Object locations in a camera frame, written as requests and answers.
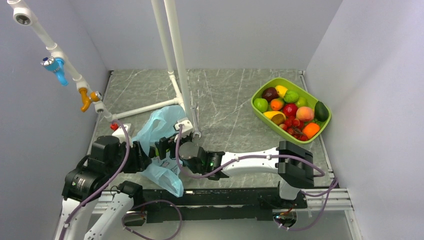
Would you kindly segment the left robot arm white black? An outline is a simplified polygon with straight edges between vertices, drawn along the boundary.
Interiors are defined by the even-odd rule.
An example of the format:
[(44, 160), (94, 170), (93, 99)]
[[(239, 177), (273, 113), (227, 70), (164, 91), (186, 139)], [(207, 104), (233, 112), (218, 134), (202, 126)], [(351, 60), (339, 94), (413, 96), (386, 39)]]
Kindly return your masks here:
[(104, 135), (92, 144), (90, 154), (84, 156), (69, 172), (62, 190), (62, 211), (57, 226), (56, 240), (101, 240), (108, 237), (127, 211), (139, 209), (145, 202), (143, 187), (123, 181), (111, 205), (98, 221), (88, 229), (92, 212), (103, 190), (119, 174), (144, 171), (152, 160), (139, 141), (126, 143), (116, 136)]

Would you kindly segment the light blue plastic bag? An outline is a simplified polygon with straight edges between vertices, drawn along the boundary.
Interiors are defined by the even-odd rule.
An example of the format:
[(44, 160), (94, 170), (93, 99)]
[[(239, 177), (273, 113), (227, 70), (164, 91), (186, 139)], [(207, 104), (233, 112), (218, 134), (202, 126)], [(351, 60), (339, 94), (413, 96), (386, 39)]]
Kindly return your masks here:
[(152, 160), (141, 175), (176, 197), (183, 196), (184, 187), (179, 178), (176, 145), (171, 137), (177, 133), (175, 124), (185, 117), (180, 105), (165, 106), (151, 113), (142, 129), (132, 138), (140, 143)]

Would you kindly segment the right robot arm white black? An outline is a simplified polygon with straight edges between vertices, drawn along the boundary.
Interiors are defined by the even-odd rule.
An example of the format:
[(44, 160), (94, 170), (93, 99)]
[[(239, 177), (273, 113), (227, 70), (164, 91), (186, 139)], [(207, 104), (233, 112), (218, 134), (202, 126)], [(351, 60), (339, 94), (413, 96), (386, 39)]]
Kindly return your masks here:
[(267, 150), (235, 153), (207, 151), (195, 143), (177, 142), (176, 136), (163, 137), (155, 142), (158, 156), (179, 157), (177, 169), (187, 167), (191, 178), (207, 178), (212, 181), (243, 174), (268, 173), (281, 177), (276, 203), (289, 207), (302, 189), (314, 187), (313, 154), (289, 141), (280, 141), (277, 147)]

